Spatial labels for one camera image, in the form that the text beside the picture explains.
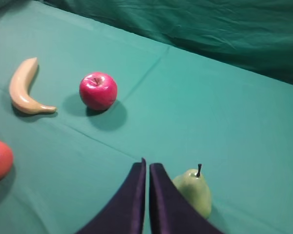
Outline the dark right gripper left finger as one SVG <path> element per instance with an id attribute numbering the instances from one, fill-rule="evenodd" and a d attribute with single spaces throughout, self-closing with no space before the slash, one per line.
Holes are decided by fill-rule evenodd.
<path id="1" fill-rule="evenodd" d="M 146 161 L 132 165 L 121 187 L 77 233 L 79 234 L 141 234 L 145 217 Z"/>

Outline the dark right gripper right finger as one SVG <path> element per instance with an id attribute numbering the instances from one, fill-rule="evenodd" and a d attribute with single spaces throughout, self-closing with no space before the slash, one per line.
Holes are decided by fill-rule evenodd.
<path id="1" fill-rule="evenodd" d="M 220 234 L 185 200 L 161 163 L 149 166 L 149 218 L 153 234 Z"/>

